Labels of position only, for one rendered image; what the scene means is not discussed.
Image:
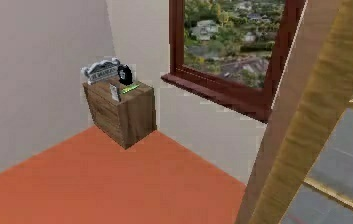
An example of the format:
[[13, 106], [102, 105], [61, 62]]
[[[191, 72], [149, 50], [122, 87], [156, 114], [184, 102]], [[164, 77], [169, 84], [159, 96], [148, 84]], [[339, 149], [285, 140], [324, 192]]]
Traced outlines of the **grey ornate plaque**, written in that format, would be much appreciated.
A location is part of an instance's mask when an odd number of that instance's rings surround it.
[[90, 67], [83, 67], [80, 72], [87, 78], [87, 83], [92, 85], [117, 75], [120, 65], [118, 58], [112, 58], [111, 60], [95, 62]]

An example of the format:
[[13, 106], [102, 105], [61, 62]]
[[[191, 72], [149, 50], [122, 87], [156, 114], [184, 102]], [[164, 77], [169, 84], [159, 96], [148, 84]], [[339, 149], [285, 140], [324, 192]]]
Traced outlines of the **green flat stick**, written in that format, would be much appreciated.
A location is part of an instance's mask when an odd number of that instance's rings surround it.
[[127, 87], [123, 88], [123, 89], [121, 90], [121, 93], [122, 93], [122, 94], [126, 94], [126, 93], [128, 93], [128, 92], [130, 92], [130, 91], [132, 91], [132, 90], [134, 90], [134, 89], [136, 89], [136, 88], [138, 88], [139, 86], [140, 86], [140, 84], [132, 84], [132, 85], [130, 85], [130, 86], [127, 86]]

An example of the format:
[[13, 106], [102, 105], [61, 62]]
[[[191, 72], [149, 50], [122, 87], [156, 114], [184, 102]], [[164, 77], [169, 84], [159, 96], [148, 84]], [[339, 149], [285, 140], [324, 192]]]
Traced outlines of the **red-brown framed window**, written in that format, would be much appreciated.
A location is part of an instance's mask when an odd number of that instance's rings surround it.
[[166, 83], [262, 123], [305, 0], [169, 0]]

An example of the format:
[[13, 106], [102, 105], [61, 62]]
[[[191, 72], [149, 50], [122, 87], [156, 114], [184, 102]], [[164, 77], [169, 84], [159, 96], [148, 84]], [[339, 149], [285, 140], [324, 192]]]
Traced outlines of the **black round clock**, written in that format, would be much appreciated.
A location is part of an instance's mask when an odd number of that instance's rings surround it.
[[130, 85], [133, 83], [132, 71], [128, 65], [120, 65], [118, 67], [119, 82], [124, 85]]

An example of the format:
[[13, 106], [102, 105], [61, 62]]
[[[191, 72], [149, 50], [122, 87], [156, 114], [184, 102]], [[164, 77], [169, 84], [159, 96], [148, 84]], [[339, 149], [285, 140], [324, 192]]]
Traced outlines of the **brown wooden bedside cabinet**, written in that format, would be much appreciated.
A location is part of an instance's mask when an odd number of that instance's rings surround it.
[[142, 82], [121, 101], [112, 98], [110, 85], [124, 88], [116, 79], [89, 85], [83, 83], [94, 124], [124, 149], [128, 149], [157, 129], [154, 89]]

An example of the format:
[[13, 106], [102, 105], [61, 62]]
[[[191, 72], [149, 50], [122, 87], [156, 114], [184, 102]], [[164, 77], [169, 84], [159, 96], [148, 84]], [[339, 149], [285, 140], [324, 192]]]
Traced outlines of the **small grey card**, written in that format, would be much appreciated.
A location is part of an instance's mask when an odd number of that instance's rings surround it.
[[120, 102], [121, 101], [121, 98], [120, 98], [120, 93], [119, 93], [119, 89], [113, 85], [113, 84], [110, 84], [109, 85], [109, 88], [110, 88], [110, 92], [111, 92], [111, 97], [113, 100], [117, 101], [117, 102]]

